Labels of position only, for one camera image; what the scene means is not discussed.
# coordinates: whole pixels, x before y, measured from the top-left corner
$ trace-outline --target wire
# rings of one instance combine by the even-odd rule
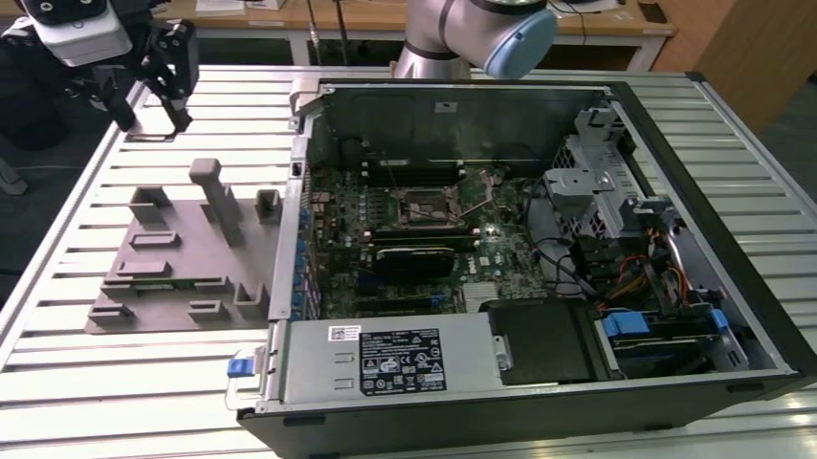
[[[560,285],[562,284],[569,284],[569,285],[578,285],[577,282],[570,282],[569,280],[562,280],[562,270],[560,269],[560,267],[562,266],[562,261],[565,261],[566,258],[570,258],[570,254],[565,254],[560,257],[560,259],[557,260],[557,280],[545,280],[545,284],[554,284],[553,285],[553,290],[560,294],[560,295],[576,295],[576,294],[561,294],[558,292],[560,289]]]
[[[550,4],[550,6],[553,7],[553,9],[554,9],[556,11],[562,12],[562,13],[565,13],[565,14],[570,14],[570,11],[565,11],[565,10],[562,10],[560,7],[557,7],[557,6],[554,5],[554,3],[553,3],[553,2],[550,2],[550,1],[549,1],[548,3]],[[578,14],[578,19],[580,19],[580,21],[581,21],[581,23],[582,23],[582,46],[585,46],[585,45],[588,44],[588,27],[585,26],[585,14],[589,14],[589,13],[590,13],[590,14],[597,14],[597,13],[600,13],[601,11],[582,12],[582,11],[577,10],[577,9],[576,9],[576,7],[574,7],[574,6],[573,6],[570,3],[566,3],[566,5],[568,5],[568,6],[570,7],[570,9],[573,10],[573,13]]]
[[[540,250],[540,248],[537,248],[537,253],[540,254],[540,257],[556,267],[557,272],[561,271],[573,279],[573,281],[576,281],[578,288],[582,289],[586,295],[592,297],[600,297],[597,289],[592,287],[592,285],[578,276],[578,274],[576,274],[572,270],[569,270],[565,266],[562,266],[562,263],[554,260],[553,257],[550,257],[550,255],[548,255],[545,252]]]
[[[315,10],[311,7],[311,0],[306,0],[306,6],[309,7],[309,35],[311,38],[311,46],[315,49],[315,60],[318,61],[318,67],[323,66],[321,60],[321,37],[318,35],[318,24],[315,22]]]
[[[684,274],[684,272],[681,270],[678,270],[674,267],[669,267],[668,268],[669,271],[672,271],[676,274],[676,277],[678,278],[678,295],[681,295],[681,302],[684,303],[685,306],[689,305],[689,297],[688,297],[688,293],[689,293],[689,286],[686,285],[686,275]]]
[[[645,258],[646,258],[645,255],[634,255],[634,256],[629,256],[628,258],[625,258],[625,261],[622,262],[622,266],[620,266],[618,268],[620,283],[622,282],[622,280],[625,280],[625,268],[628,267],[628,263],[634,260],[644,260]]]
[[[537,183],[534,184],[534,186],[532,187],[532,194],[528,197],[528,203],[525,203],[525,213],[522,214],[522,218],[525,219],[522,223],[528,224],[529,221],[529,214],[532,213],[532,203],[534,201],[534,191],[537,191],[537,188],[542,186],[545,187],[545,179],[538,179]]]
[[[346,33],[346,21],[343,20],[343,7],[341,0],[335,0],[337,25],[341,29],[341,53],[343,54],[343,65],[349,67],[349,35]]]
[[[645,274],[641,274],[638,277],[636,277],[630,283],[622,287],[610,297],[609,299],[616,299],[620,296],[629,294],[632,292],[634,292],[636,290],[641,289],[645,285],[648,284],[648,276]],[[602,302],[598,305],[598,309],[601,311],[608,309],[608,301]]]
[[[542,237],[542,239],[540,239],[536,243],[534,243],[534,248],[540,247],[540,244],[545,241],[554,241],[558,242],[560,244],[562,244],[564,246],[569,246],[570,244],[573,244],[573,241],[570,241],[566,237],[553,237],[553,236],[548,236],[548,237]]]

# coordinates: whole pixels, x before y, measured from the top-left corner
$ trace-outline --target sticker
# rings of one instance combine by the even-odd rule
[[[253,5],[251,3],[249,4],[249,6],[251,8],[263,8],[259,7],[258,5]],[[261,26],[261,27],[283,27],[283,22],[281,21],[247,21],[247,23],[251,26]]]
[[[361,336],[361,325],[337,325],[330,327],[330,341],[357,341]]]
[[[434,103],[434,113],[457,113],[457,102]]]
[[[439,329],[361,333],[363,395],[446,390]]]

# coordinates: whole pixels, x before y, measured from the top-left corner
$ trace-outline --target power supply label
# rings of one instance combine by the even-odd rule
[[[361,333],[361,391],[366,396],[446,390],[439,329]]]

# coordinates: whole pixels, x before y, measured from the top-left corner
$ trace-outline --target barcode sticker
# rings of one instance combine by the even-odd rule
[[[361,325],[337,325],[330,327],[330,341],[357,341],[361,336]]]

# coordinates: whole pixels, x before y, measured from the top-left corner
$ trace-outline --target slotted aluminum table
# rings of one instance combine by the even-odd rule
[[[283,192],[298,77],[386,77],[381,68],[205,67],[175,142],[130,142],[112,127],[0,314],[0,456],[275,457],[225,408],[226,361],[266,330],[88,336],[86,315],[131,221],[138,185],[198,198],[190,162],[219,158],[238,197]],[[706,83],[682,74],[546,72],[536,79],[629,82],[761,275],[817,343],[817,208]],[[147,90],[140,110],[160,110]],[[656,174],[648,167],[648,177]],[[251,389],[258,380],[245,379]],[[817,392],[743,404],[692,425],[390,457],[815,457]]]

